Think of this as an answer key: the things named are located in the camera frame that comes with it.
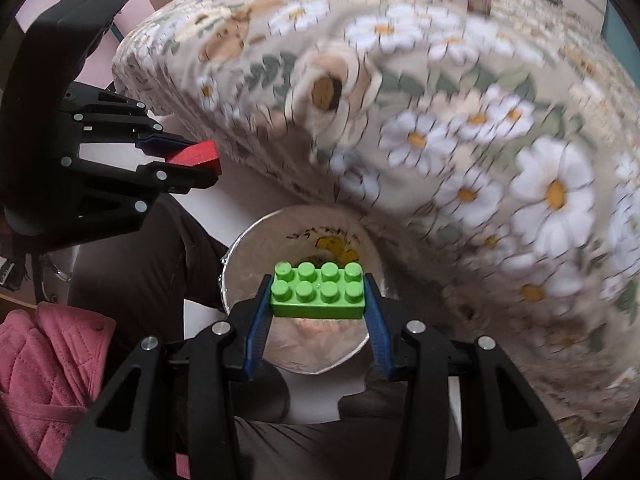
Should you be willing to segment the red toy brick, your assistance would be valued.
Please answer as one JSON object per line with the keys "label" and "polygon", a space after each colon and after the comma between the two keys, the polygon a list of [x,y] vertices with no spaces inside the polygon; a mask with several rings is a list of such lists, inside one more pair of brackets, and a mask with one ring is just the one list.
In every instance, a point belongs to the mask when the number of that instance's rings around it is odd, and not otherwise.
{"label": "red toy brick", "polygon": [[204,169],[216,174],[217,177],[222,175],[218,148],[214,140],[187,146],[183,150],[166,157],[165,162],[189,168]]}

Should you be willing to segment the green toy brick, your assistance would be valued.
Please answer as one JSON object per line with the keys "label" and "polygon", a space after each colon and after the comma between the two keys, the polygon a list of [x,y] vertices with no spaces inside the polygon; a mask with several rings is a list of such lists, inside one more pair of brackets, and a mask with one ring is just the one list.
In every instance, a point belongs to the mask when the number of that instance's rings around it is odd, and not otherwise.
{"label": "green toy brick", "polygon": [[363,317],[364,273],[356,262],[340,268],[310,261],[293,266],[286,261],[273,268],[269,304],[277,318],[350,321]]}

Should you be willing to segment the pink quilted jacket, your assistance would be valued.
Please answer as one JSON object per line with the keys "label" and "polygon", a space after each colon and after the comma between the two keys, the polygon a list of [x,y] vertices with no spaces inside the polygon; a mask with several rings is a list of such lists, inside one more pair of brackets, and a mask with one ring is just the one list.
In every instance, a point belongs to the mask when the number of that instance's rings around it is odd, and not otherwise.
{"label": "pink quilted jacket", "polygon": [[59,304],[14,310],[1,322],[1,437],[47,479],[102,390],[115,327]]}

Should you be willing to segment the floral bed cover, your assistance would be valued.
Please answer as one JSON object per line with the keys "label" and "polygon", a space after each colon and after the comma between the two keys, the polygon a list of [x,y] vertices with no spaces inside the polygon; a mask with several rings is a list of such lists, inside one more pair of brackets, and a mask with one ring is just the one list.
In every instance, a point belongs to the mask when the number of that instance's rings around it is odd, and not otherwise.
{"label": "floral bed cover", "polygon": [[573,454],[639,400],[639,91],[544,0],[174,0],[119,92],[295,194],[359,210],[500,341]]}

